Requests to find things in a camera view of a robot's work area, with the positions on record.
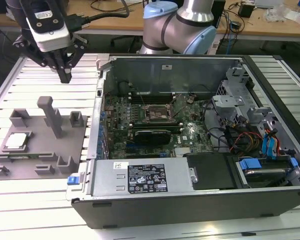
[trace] metal slats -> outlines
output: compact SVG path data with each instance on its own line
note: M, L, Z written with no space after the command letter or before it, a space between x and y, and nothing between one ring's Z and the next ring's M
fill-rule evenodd
M88 147L91 116L97 88L96 54L85 55L72 70L69 84L60 83L57 73L48 67L39 67L32 60L26 59L19 74L12 80L7 93L0 99L0 145L11 126L9 117L13 109L23 108L30 116L43 116L37 106L40 96L51 96L52 106L58 108L61 115L68 116L71 111L81 111L88 116L83 148Z
M95 54L85 55L79 62L81 66L84 64L92 64L96 59ZM269 63L273 63L273 59L269 56L259 57L260 63L262 59L267 59ZM28 106L27 111L30 115L43 115L41 109L29 108L33 107L37 97L44 94L45 96L52 96L57 106L62 106L59 110L61 115L68 115L70 111L78 110L82 114L91 116L93 114L93 107L79 107L78 103L83 100L82 104L89 103L88 100L94 99L96 87L94 84L88 84L87 81L82 82L85 85L84 89L89 85L94 90L80 91L77 87L81 84L79 82L71 83L70 85L53 84L50 76L56 79L56 75L52 72L28 71L28 68L36 68L36 65L28 60L25 63L26 68L23 68L23 73L20 73L11 86L10 90L16 89L7 93L0 101L0 121L3 126L0 128L0 143L4 138L6 131L9 129L8 118L11 115L12 108L7 103L20 106L19 101L24 101L23 106ZM92 72L86 72L87 75L93 75ZM74 71L73 75L78 76L78 72ZM71 86L76 90L58 92L55 86ZM46 86L46 90L40 90L42 86ZM279 96L287 98L296 98L300 95L300 91L278 91ZM75 104L78 106L74 108L67 104ZM86 137L90 135L90 128L87 127L85 131ZM81 160L86 159L88 153L87 146L89 138L84 140ZM82 163L79 167L79 172L86 167ZM98 240L172 240L172 239L241 239L249 240L250 238L256 240L270 240L270 239L289 239L300 240L300 206L295 209L282 214L277 217L265 218L248 218L248 219L234 219L223 221L209 221L209 222L194 222L183 224L170 225L155 225L129 228L115 228L115 229L101 229L93 230L87 227L86 223L71 207L70 202L66 201L67 180L66 179L35 179L35 180L10 180L0 181L0 240L6 239L81 239L83 236L86 239ZM242 232L256 233L256 236L242 236Z
M273 57L251 56L251 58L300 124L300 79L293 77L292 73L284 69L282 63ZM255 93L260 102L267 107L268 103L262 93L258 89Z

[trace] warning label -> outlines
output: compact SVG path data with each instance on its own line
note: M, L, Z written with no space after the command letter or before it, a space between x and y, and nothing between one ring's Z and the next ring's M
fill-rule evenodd
M128 166L128 191L131 194L168 192L165 165Z

